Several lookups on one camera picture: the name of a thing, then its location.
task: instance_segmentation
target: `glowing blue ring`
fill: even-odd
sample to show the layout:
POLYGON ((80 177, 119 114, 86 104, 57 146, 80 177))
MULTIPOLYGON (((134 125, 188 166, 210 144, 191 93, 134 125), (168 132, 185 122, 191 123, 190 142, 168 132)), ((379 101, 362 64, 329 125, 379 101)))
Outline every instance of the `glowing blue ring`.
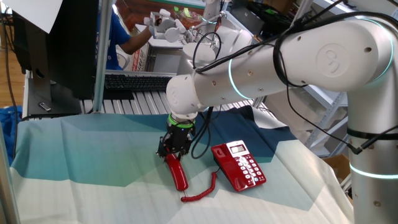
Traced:
POLYGON ((355 171, 355 172, 357 172, 357 173, 359 173, 359 174, 361 174, 361 175, 364 175, 364 176, 366 176, 366 177, 372 177, 372 178, 376 178, 376 179, 386 179, 386 180, 398 179, 398 175, 371 174, 371 173, 368 173, 368 172, 360 171, 359 169, 353 167, 353 165, 351 165, 351 163, 349 164, 349 167, 350 167, 353 171, 355 171))
POLYGON ((385 74, 385 72, 387 71, 387 69, 390 67, 390 65, 391 65, 391 63, 392 63, 392 58, 393 58, 393 56, 394 56, 394 44, 392 43, 391 35, 388 33, 388 31, 386 30, 386 28, 384 28, 380 23, 378 23, 378 22, 376 22, 376 21, 373 21, 373 20, 370 20, 370 19, 362 19, 362 20, 369 21, 369 22, 373 22, 374 24, 377 24, 379 27, 383 28, 384 31, 386 32, 386 34, 388 35, 388 38, 390 39, 390 43, 391 43, 391 58, 390 58, 390 62, 388 63, 387 68, 385 69, 385 71, 382 72, 381 75, 379 75, 377 78, 374 79, 374 80, 377 80, 378 78, 380 78, 382 75, 385 74))
MULTIPOLYGON (((203 21, 205 21, 205 22, 207 22, 207 20, 205 19, 205 18, 201 18, 203 21)), ((217 22, 208 22, 208 23, 210 23, 210 24, 216 24, 217 22)))
POLYGON ((239 96, 242 96, 243 98, 245 98, 245 99, 247 99, 247 100, 251 100, 251 98, 245 97, 245 96, 238 90, 238 88, 236 88, 235 83, 234 83, 234 80, 232 79, 231 64, 232 64, 232 59, 229 60, 229 66, 228 66, 228 75, 229 75, 229 80, 230 80, 230 82, 231 82, 231 84, 232 84, 232 87, 234 88, 235 92, 236 92, 237 94, 239 94, 239 96))

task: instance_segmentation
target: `red coiled cord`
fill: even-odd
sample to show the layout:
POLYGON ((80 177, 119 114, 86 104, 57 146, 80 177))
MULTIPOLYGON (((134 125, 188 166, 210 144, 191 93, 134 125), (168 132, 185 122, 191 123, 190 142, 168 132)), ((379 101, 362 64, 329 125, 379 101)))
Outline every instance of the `red coiled cord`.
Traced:
POLYGON ((206 195, 208 195, 212 191, 214 191, 214 188, 216 188, 216 178, 217 178, 217 174, 216 173, 217 172, 218 171, 211 173, 211 186, 210 186, 209 189, 205 190, 202 194, 197 195, 197 196, 192 196, 192 197, 184 196, 184 197, 181 198, 181 201, 182 202, 194 202, 194 201, 202 199, 203 197, 205 197, 206 195))

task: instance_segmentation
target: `white paper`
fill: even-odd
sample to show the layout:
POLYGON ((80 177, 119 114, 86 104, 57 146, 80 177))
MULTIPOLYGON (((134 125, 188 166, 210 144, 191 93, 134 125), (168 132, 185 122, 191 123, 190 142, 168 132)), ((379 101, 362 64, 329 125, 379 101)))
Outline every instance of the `white paper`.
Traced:
POLYGON ((40 29, 50 33, 62 0, 2 0, 4 4, 35 24, 40 29))
POLYGON ((398 8, 394 10, 394 12, 391 14, 391 17, 393 17, 394 19, 398 19, 398 8))

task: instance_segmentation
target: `cardboard box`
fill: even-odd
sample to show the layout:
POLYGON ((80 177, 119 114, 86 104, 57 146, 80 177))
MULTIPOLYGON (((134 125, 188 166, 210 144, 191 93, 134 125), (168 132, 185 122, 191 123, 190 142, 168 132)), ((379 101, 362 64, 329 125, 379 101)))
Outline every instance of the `cardboard box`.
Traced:
POLYGON ((262 3, 274 7, 286 16, 294 2, 296 2, 296 0, 263 0, 262 3))
POLYGON ((342 183, 351 172, 349 168, 349 159, 343 154, 324 158, 323 160, 335 171, 339 183, 342 183))

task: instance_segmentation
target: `blue fabric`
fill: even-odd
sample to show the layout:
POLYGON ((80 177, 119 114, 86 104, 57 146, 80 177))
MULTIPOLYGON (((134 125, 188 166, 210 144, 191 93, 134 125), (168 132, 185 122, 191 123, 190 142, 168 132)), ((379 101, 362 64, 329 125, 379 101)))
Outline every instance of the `blue fabric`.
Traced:
MULTIPOLYGON (((100 30, 101 14, 98 14, 97 38, 100 30)), ((108 59, 106 61, 107 70, 122 70, 119 66, 118 55, 116 54, 116 45, 122 45, 130 39, 130 35, 123 29, 118 16, 112 11, 111 29, 109 31, 108 59)))
MULTIPOLYGON (((18 123, 22 116, 22 107, 17 106, 18 123)), ((6 142, 6 149, 8 155, 8 162, 11 166, 12 155, 14 154, 14 134, 15 134, 15 112, 14 107, 0 109, 0 122, 1 128, 4 135, 4 141, 6 142)))

